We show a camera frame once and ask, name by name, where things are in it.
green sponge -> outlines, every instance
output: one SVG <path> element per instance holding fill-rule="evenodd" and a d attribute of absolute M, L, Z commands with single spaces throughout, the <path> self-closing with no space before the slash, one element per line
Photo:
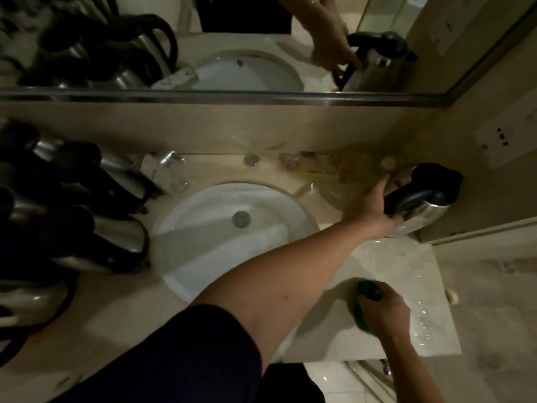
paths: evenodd
<path fill-rule="evenodd" d="M 373 301 L 380 301 L 382 297 L 384 297 L 384 294 L 373 280 L 360 280 L 356 286 L 356 295 L 364 296 L 365 298 L 369 298 Z M 354 301 L 354 320 L 358 328 L 367 332 L 368 334 L 371 333 L 364 319 L 362 307 L 360 307 L 360 304 L 358 304 L 356 299 Z"/>

mirror frame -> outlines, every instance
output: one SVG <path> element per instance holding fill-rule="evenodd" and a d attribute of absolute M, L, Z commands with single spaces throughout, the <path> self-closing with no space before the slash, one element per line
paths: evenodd
<path fill-rule="evenodd" d="M 13 87 L 0 89 L 0 101 L 449 107 L 535 27 L 537 27 L 537 3 L 534 3 L 483 57 L 455 85 L 443 94 L 375 92 L 192 92 L 159 90 L 98 91 L 87 89 L 52 89 L 48 87 Z"/>

sink drain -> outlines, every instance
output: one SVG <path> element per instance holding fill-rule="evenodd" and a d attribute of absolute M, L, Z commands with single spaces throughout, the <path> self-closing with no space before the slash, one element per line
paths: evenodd
<path fill-rule="evenodd" d="M 252 218 L 245 210 L 239 210 L 237 213 L 235 213 L 235 215 L 233 215 L 232 222 L 237 228 L 244 229 L 250 225 Z"/>

dark sleeve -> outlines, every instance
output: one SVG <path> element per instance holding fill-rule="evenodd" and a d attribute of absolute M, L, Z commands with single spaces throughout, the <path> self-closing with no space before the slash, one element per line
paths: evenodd
<path fill-rule="evenodd" d="M 246 403 L 260 377 L 259 351 L 237 319 L 197 305 L 51 402 Z"/>

mirror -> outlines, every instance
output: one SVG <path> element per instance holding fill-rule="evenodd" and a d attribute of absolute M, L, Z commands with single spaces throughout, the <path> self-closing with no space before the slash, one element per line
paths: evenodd
<path fill-rule="evenodd" d="M 446 94 L 536 2 L 0 0 L 0 88 Z"/>

